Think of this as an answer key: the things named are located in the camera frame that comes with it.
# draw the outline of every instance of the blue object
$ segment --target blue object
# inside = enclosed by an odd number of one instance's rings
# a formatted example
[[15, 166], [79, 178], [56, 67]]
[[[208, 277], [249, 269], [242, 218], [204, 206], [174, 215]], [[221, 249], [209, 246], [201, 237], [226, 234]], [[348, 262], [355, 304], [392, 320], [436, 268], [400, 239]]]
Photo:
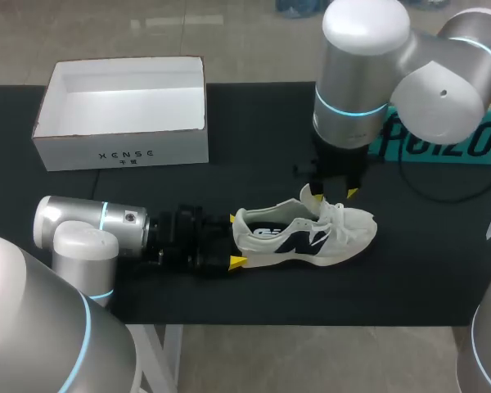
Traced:
[[369, 152], [387, 161], [397, 161], [402, 139], [404, 162], [491, 165], [491, 111], [465, 141], [456, 145], [434, 145], [411, 135], [402, 124], [396, 110], [390, 106], [385, 127], [381, 135], [369, 146]]
[[276, 8], [286, 18], [305, 18], [321, 11], [322, 0], [276, 0]]

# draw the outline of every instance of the gray tile floor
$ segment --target gray tile floor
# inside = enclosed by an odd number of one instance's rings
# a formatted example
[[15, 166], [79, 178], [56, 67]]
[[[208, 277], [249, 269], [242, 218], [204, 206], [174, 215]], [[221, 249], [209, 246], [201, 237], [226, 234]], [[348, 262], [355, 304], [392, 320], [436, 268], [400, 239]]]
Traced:
[[[56, 61], [203, 55], [210, 82], [313, 80], [320, 16], [285, 20], [274, 0], [0, 0], [0, 84], [45, 84]], [[435, 33], [491, 0], [410, 9]], [[185, 328], [181, 393], [457, 392], [449, 327]]]

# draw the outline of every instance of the white sneaker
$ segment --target white sneaker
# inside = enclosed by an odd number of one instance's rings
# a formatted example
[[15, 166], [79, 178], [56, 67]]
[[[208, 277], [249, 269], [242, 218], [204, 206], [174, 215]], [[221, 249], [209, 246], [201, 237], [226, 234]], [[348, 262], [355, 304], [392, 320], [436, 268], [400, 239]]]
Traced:
[[232, 225], [245, 268], [305, 260], [317, 266], [338, 264], [363, 251], [376, 235], [373, 215], [319, 201], [305, 185], [300, 201], [274, 207], [240, 209]]

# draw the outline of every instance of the blue led ring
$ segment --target blue led ring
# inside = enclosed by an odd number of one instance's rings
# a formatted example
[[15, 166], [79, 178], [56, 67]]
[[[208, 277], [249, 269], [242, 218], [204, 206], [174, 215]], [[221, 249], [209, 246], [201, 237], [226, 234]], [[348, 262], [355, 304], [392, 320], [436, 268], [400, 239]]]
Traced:
[[104, 293], [103, 295], [90, 296], [89, 299], [92, 299], [92, 300], [103, 299], [104, 297], [111, 296], [113, 294], [113, 291], [114, 291], [114, 289], [111, 289], [109, 292]]
[[476, 363], [478, 364], [478, 367], [482, 374], [484, 374], [485, 380], [489, 383], [491, 386], [491, 378], [489, 375], [486, 373], [484, 366], [482, 365], [482, 362], [480, 362], [480, 358], [478, 357], [478, 353], [476, 351], [476, 346], [475, 346], [475, 319], [476, 315], [478, 314], [478, 309], [475, 311], [475, 316], [473, 317], [473, 322], [471, 324], [471, 344], [473, 346], [473, 354], [475, 355]]
[[327, 108], [329, 109], [330, 111], [333, 111], [335, 113], [338, 113], [339, 115], [342, 115], [342, 116], [350, 116], [350, 117], [364, 117], [364, 116], [369, 116], [369, 115], [373, 115], [379, 111], [381, 111], [382, 109], [386, 108], [387, 107], [387, 104], [384, 104], [382, 105], [381, 107], [379, 108], [376, 108], [372, 111], [369, 111], [369, 112], [346, 112], [346, 111], [341, 111], [340, 109], [336, 109], [335, 107], [329, 105], [327, 102], [325, 102], [322, 98], [322, 96], [320, 96], [320, 93], [318, 92], [318, 88], [315, 88], [316, 92], [317, 92], [317, 97], [318, 99], [320, 100], [320, 102]]
[[104, 202], [104, 206], [101, 208], [101, 216], [100, 216], [100, 225], [98, 225], [98, 229], [101, 231], [104, 230], [104, 221], [106, 219], [107, 212], [107, 202]]
[[86, 298], [83, 297], [82, 293], [80, 293], [79, 291], [78, 293], [82, 297], [83, 307], [85, 308], [85, 333], [83, 335], [82, 348], [80, 348], [79, 357], [76, 358], [76, 363], [74, 364], [74, 367], [72, 368], [69, 376], [64, 382], [64, 385], [62, 385], [58, 393], [66, 393], [69, 390], [70, 386], [73, 384], [74, 379], [76, 378], [77, 374], [80, 371], [80, 368], [82, 367], [83, 359], [85, 358], [85, 354], [88, 352], [89, 341], [91, 340], [91, 310], [89, 309], [88, 301], [86, 300]]
[[464, 37], [451, 37], [450, 39], [453, 39], [455, 41], [463, 41], [464, 43], [470, 43], [471, 45], [474, 45], [476, 47], [484, 49], [489, 55], [491, 55], [491, 49], [489, 49], [488, 47], [486, 47], [482, 43], [478, 43], [476, 41], [473, 41], [472, 39], [464, 38]]

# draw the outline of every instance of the white cardboard box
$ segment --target white cardboard box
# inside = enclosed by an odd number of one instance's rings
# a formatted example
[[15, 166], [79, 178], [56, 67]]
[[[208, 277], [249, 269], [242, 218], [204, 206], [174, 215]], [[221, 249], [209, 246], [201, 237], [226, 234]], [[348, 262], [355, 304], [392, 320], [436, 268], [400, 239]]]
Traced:
[[202, 59], [56, 63], [33, 141], [49, 171], [208, 162]]

